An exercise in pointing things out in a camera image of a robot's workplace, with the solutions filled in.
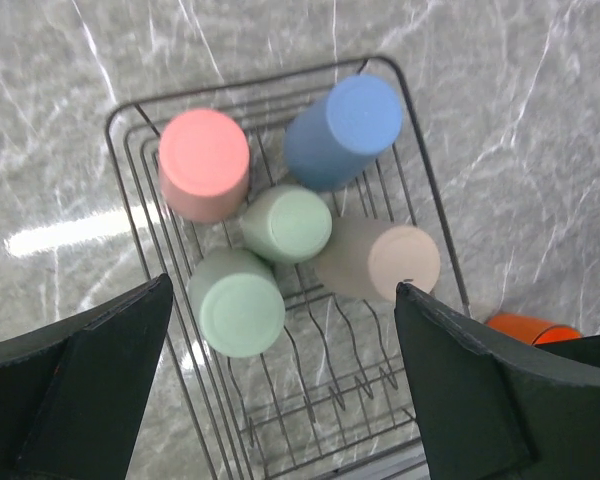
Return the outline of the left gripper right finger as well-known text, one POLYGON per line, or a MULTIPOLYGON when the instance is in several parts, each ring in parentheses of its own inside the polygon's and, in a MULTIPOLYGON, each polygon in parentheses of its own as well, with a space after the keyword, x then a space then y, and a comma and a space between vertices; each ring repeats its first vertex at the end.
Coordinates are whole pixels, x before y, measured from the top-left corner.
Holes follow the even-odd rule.
POLYGON ((397 336, 434 479, 600 479, 600 335, 530 346, 408 283, 397 336))

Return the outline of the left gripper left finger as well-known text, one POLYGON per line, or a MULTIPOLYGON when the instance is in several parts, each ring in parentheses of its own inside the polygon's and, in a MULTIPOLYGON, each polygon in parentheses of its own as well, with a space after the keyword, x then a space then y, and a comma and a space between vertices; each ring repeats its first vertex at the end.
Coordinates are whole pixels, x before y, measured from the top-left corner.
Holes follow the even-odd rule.
POLYGON ((173 297, 161 274, 0 342, 0 479, 125 478, 173 297))

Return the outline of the orange transparent mug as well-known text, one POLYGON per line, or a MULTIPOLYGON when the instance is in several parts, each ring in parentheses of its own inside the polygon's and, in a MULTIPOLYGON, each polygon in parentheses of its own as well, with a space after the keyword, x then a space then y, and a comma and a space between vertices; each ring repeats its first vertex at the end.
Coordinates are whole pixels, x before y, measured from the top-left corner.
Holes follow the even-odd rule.
POLYGON ((575 328, 545 319, 501 312, 485 322, 490 328, 529 345, 582 338, 575 328))

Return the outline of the beige plastic cup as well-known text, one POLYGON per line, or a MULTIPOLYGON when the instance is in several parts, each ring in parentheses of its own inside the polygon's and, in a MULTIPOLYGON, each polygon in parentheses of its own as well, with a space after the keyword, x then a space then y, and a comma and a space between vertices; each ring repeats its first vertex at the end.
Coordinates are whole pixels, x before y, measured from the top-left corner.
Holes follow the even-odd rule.
POLYGON ((333 220, 331 237, 311 265, 336 294, 393 302, 401 282, 429 293, 439 279, 441 258, 433 238, 417 227, 341 217, 333 220))

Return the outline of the green cup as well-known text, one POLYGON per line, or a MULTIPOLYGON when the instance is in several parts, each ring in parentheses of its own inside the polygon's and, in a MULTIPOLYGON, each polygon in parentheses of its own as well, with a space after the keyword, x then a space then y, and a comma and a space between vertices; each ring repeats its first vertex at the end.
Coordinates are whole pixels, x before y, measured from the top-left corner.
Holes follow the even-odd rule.
POLYGON ((249 250, 271 262, 297 264, 324 249, 332 233, 332 215, 315 192, 279 185, 256 197, 240 225, 249 250))
POLYGON ((242 248, 216 248, 187 285, 194 319, 208 346, 231 358, 260 355, 280 336, 285 304, 272 270, 242 248))

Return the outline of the pink plastic cup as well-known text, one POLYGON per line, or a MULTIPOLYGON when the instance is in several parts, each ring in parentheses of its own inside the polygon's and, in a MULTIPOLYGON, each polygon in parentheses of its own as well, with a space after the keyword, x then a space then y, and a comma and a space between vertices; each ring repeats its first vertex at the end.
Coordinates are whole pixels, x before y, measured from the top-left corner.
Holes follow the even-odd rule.
POLYGON ((220 111, 197 108, 174 117, 161 134, 158 163, 166 204, 187 220, 223 221, 246 198, 248 141, 241 127, 220 111))

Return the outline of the blue plastic cup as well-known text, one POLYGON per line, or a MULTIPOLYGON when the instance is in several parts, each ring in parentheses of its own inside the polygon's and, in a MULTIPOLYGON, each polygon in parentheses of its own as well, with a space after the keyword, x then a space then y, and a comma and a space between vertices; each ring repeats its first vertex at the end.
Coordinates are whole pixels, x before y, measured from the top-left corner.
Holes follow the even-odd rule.
POLYGON ((309 189, 339 190, 395 142, 403 118, 385 80, 349 76, 291 121, 283 142, 287 168, 309 189))

